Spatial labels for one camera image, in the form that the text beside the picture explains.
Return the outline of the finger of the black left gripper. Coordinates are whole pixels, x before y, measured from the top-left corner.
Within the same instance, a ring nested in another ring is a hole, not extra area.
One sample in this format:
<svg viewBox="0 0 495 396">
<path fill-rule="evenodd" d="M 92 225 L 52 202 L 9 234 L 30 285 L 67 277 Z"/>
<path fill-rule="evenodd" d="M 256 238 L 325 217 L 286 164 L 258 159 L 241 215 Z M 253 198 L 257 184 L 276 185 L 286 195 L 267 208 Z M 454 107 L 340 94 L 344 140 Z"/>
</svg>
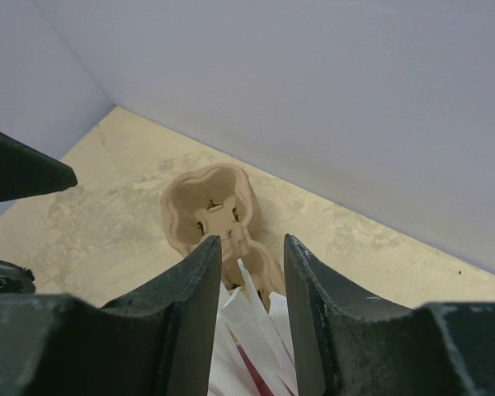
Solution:
<svg viewBox="0 0 495 396">
<path fill-rule="evenodd" d="M 77 184 L 70 166 L 0 132 L 0 202 L 65 191 Z"/>
<path fill-rule="evenodd" d="M 35 277 L 28 268 L 0 260 L 0 294 L 35 293 Z"/>
</svg>

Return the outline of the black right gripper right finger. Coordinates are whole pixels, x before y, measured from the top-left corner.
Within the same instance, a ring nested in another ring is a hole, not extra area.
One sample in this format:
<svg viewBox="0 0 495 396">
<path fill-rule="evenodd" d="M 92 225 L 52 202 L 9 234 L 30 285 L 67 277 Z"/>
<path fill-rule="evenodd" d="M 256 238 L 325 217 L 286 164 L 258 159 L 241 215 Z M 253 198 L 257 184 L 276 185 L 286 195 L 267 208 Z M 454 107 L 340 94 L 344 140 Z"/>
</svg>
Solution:
<svg viewBox="0 0 495 396">
<path fill-rule="evenodd" d="M 285 291 L 302 395 L 495 395 L 495 302 L 415 309 L 359 286 L 295 236 Z"/>
</svg>

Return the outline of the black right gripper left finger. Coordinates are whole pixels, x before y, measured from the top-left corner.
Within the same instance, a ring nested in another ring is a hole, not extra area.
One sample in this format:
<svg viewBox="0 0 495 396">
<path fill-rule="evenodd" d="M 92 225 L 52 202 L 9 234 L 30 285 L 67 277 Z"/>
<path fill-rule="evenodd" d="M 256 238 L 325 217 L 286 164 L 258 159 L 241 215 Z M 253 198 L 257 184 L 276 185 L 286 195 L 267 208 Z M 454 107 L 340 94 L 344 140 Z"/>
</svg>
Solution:
<svg viewBox="0 0 495 396">
<path fill-rule="evenodd" d="M 0 395 L 204 395 L 221 278 L 208 237 L 101 307 L 69 294 L 0 294 Z"/>
</svg>

